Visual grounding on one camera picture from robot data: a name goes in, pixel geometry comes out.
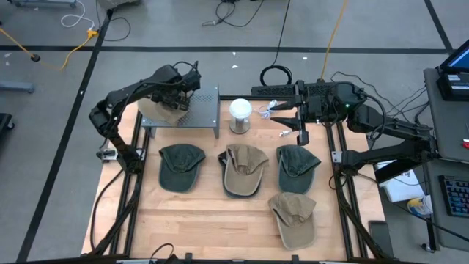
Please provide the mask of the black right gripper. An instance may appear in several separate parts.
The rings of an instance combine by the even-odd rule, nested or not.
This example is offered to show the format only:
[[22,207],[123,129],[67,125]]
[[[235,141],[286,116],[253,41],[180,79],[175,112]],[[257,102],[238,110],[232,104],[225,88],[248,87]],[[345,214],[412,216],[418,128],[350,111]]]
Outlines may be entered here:
[[298,131],[297,145],[309,143],[309,132],[306,123],[326,122],[328,105],[326,102],[332,83],[318,79],[315,83],[295,82],[295,95],[288,101],[273,106],[270,110],[283,111],[296,108],[295,117],[271,117],[274,122],[287,126],[292,131]]

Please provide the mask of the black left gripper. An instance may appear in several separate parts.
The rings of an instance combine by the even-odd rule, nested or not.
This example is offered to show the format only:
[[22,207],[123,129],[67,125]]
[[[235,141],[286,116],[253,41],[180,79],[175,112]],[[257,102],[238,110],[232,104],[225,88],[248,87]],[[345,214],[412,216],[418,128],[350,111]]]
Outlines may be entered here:
[[170,109],[186,111],[190,104],[188,93],[200,89],[200,79],[201,75],[195,68],[181,75],[175,67],[161,67],[151,79],[152,83],[158,83],[158,88],[151,94],[150,99]]

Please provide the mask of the tan baseball cap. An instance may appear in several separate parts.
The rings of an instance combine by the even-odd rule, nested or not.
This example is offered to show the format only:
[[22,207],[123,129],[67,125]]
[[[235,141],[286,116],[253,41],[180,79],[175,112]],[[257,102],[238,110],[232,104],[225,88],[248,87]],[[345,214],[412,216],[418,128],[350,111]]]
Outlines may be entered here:
[[170,125],[177,125],[179,120],[188,113],[185,110],[172,109],[161,102],[153,102],[149,98],[138,100],[137,106],[146,118],[155,122],[167,122]]
[[224,187],[238,196],[251,196],[259,187],[269,158],[259,148],[247,144],[226,146]]
[[314,243],[314,200],[304,194],[283,192],[271,197],[268,206],[276,218],[281,241],[287,250],[304,249]]

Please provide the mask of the black perforated metal box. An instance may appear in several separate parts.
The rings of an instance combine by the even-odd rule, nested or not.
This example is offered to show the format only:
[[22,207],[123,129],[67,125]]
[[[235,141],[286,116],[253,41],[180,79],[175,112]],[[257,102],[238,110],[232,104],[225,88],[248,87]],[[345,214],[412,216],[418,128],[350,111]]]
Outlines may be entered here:
[[[333,82],[304,84],[310,95],[327,95]],[[261,97],[292,97],[295,94],[295,85],[258,86],[251,88],[253,96]]]

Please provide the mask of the grey perforated metal shelf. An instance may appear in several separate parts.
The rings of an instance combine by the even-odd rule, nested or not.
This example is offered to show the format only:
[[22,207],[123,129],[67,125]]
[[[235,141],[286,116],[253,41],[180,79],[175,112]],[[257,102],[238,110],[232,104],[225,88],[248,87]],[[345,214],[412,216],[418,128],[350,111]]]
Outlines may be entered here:
[[141,126],[155,137],[157,128],[212,128],[215,138],[220,131],[220,95],[218,87],[202,87],[191,97],[186,114],[172,125],[166,121],[151,120],[142,117]]

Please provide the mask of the white bulb lamp brass base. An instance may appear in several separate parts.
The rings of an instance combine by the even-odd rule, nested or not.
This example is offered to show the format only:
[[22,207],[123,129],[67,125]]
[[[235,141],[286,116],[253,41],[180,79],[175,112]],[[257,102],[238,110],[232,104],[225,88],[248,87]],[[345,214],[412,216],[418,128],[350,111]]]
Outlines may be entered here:
[[232,132],[244,134],[250,129],[249,117],[252,113],[252,106],[248,100],[244,98],[233,100],[229,106],[229,113],[231,114],[229,127]]

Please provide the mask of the black diagonal bar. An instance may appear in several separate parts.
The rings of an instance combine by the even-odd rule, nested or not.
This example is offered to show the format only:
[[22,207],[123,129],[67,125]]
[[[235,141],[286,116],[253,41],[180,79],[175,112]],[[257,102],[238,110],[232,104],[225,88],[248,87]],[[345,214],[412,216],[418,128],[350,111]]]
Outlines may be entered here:
[[425,161],[412,161],[409,159],[381,161],[376,164],[375,179],[378,183],[384,183],[423,164],[425,164]]

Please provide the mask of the white paper box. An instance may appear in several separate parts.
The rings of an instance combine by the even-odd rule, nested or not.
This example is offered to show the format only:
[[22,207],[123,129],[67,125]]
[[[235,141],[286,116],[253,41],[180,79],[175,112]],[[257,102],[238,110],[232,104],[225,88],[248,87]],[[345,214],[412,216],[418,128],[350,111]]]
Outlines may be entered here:
[[423,181],[419,181],[411,169],[378,184],[384,190],[389,202],[403,202],[425,196]]

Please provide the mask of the black phone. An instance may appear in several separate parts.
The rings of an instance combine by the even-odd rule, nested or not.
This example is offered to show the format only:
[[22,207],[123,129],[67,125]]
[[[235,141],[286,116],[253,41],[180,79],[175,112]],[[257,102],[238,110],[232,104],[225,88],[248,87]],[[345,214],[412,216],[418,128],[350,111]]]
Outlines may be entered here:
[[385,221],[369,221],[369,233],[384,253],[394,257],[388,224]]

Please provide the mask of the grey table leg base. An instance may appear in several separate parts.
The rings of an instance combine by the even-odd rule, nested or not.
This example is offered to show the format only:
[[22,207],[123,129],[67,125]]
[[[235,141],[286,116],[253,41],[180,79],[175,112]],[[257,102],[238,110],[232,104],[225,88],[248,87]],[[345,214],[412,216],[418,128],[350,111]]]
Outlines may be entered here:
[[18,81],[0,81],[0,90],[33,93],[35,91],[35,88],[33,83]]
[[78,0],[7,0],[9,3],[14,4],[16,7],[24,5],[42,5],[42,4],[58,4],[75,8]]

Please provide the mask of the wipes canister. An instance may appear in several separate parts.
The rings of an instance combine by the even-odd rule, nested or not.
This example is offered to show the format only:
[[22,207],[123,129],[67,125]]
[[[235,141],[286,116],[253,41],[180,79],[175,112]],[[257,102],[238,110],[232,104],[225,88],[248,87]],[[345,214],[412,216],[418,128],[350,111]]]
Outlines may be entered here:
[[417,216],[429,216],[433,214],[432,199],[430,195],[413,198],[407,202],[407,209]]

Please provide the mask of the black box device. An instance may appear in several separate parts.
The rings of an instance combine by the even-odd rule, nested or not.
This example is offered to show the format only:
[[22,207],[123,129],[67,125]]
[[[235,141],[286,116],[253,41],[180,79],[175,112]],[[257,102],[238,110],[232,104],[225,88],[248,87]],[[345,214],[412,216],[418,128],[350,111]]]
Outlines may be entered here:
[[444,100],[469,101],[469,73],[443,74],[437,86]]

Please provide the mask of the black wheeled base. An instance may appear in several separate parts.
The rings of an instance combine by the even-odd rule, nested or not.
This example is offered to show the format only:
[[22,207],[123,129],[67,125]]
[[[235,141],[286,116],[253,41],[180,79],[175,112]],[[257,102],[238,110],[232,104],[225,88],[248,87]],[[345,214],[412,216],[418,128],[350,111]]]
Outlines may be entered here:
[[0,135],[3,132],[10,131],[15,127],[12,121],[12,115],[7,113],[0,113]]

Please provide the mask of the laptop screen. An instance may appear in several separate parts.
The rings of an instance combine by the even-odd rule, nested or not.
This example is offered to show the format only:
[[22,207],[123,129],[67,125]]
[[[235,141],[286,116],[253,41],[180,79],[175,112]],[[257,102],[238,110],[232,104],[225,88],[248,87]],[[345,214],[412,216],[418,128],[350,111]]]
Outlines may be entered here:
[[451,73],[469,73],[469,40],[452,53],[440,65],[440,69]]

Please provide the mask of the black keyboard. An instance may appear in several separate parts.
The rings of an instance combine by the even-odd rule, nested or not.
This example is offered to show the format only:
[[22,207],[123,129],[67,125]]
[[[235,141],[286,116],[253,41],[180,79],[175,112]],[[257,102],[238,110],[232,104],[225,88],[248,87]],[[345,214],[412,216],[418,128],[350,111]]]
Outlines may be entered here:
[[438,180],[447,214],[469,218],[469,177],[439,175]]

